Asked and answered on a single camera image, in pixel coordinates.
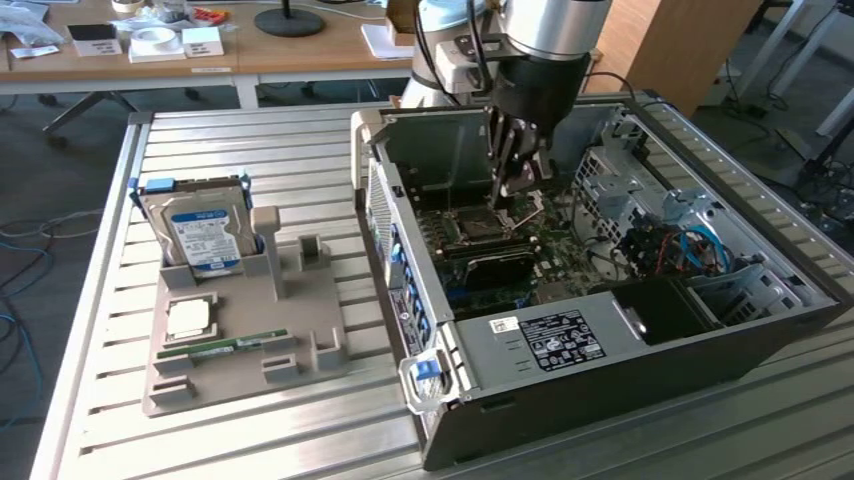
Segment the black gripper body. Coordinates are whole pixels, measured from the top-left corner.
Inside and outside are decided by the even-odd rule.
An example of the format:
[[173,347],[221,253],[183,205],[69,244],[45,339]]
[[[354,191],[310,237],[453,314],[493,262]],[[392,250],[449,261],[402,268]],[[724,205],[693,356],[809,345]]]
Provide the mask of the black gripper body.
[[549,134],[572,110],[589,63],[589,53],[568,61],[533,56],[501,60],[490,104],[501,113]]

